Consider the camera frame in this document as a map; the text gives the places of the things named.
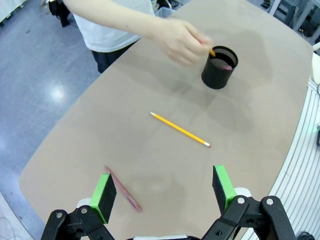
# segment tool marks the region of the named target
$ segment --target pink pen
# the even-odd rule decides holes
[[[104,170],[108,173],[111,174],[112,179],[114,183],[118,186],[120,191],[124,194],[126,199],[132,204],[132,206],[137,210],[139,213],[142,212],[142,208],[139,206],[139,204],[136,202],[136,200],[130,195],[130,193],[125,189],[125,187],[121,184],[121,182],[118,180],[118,178],[115,176],[115,174],[111,171],[110,168],[107,166],[104,166]]]

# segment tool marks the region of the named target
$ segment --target table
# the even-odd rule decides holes
[[[188,233],[201,237],[220,216],[212,166],[234,187],[268,195],[291,145],[311,70],[312,48],[244,0],[191,1],[189,20],[233,49],[239,64],[221,90],[206,87],[205,64],[184,68],[142,39],[70,108],[25,167],[19,186],[46,222],[90,197],[108,165],[141,205],[119,192],[107,225],[115,239]],[[155,119],[155,112],[212,148]]]

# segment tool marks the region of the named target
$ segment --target black bag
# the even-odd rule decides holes
[[[53,16],[56,16],[58,19],[60,19],[63,28],[70,24],[68,21],[70,11],[63,2],[58,3],[57,0],[49,1],[49,9]]]

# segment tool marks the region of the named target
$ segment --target black cup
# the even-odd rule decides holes
[[[201,78],[209,88],[222,89],[238,65],[238,57],[225,46],[215,46],[213,50],[215,57],[209,54]]]

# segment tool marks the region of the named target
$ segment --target blue floor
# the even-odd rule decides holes
[[[100,75],[76,23],[62,28],[40,4],[26,1],[0,27],[0,191],[35,239],[44,223],[21,194],[18,178],[58,120]]]

